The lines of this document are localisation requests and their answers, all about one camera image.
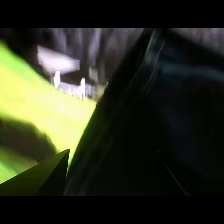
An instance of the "white figure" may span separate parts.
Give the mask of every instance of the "white figure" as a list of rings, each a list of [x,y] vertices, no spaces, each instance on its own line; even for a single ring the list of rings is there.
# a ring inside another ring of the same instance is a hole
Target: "white figure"
[[[56,71],[54,75],[54,86],[56,89],[58,89],[61,82],[61,74],[60,71]]]
[[[80,90],[81,90],[81,99],[84,99],[86,96],[86,81],[84,78],[81,79]]]

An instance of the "black fabric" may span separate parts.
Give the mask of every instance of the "black fabric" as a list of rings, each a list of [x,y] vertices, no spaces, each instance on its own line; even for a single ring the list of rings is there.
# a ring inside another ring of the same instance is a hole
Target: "black fabric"
[[[145,34],[80,141],[65,195],[224,194],[223,59]]]

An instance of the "yellow-green surface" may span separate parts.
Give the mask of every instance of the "yellow-green surface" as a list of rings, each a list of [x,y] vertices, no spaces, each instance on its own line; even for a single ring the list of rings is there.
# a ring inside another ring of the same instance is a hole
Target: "yellow-green surface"
[[[94,109],[94,101],[59,92],[0,43],[0,117],[33,123],[59,152],[71,150],[70,163]],[[35,164],[0,148],[0,183]]]

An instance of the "bright green grass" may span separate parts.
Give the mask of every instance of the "bright green grass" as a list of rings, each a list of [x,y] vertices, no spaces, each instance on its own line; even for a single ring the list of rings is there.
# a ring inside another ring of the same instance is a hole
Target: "bright green grass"
[[[0,43],[0,117],[33,123],[59,152],[71,150],[70,163],[94,109],[94,101],[59,92]],[[6,151],[0,149],[0,183],[36,164]]]

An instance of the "green field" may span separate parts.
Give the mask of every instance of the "green field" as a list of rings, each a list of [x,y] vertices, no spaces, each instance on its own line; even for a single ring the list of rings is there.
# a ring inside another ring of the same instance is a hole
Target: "green field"
[[[59,92],[0,43],[0,117],[31,122],[59,152],[71,150],[69,163],[95,105]],[[0,183],[35,164],[0,148]]]

